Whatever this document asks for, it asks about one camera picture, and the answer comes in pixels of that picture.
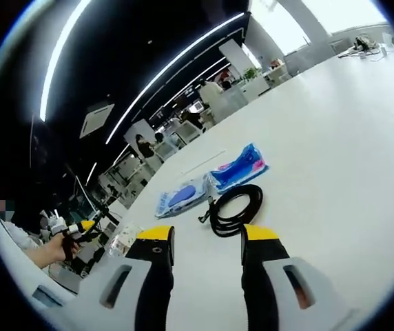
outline white table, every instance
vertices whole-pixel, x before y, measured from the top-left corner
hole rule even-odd
[[[394,291],[394,54],[329,59],[216,125],[156,173],[127,219],[176,228],[167,329],[247,329],[240,236],[221,239],[200,224],[206,203],[171,219],[156,220],[154,211],[161,190],[231,161],[252,141],[271,166],[252,181],[265,194],[255,224],[323,271],[356,320],[365,319]]]

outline black cable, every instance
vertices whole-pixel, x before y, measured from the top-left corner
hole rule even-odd
[[[218,216],[220,209],[231,200],[241,196],[249,197],[246,208],[233,217],[223,218]],[[247,184],[237,186],[224,193],[215,203],[209,202],[209,210],[204,217],[209,217],[211,228],[219,237],[232,237],[241,231],[243,224],[248,224],[257,214],[263,201],[263,191],[257,185]]]

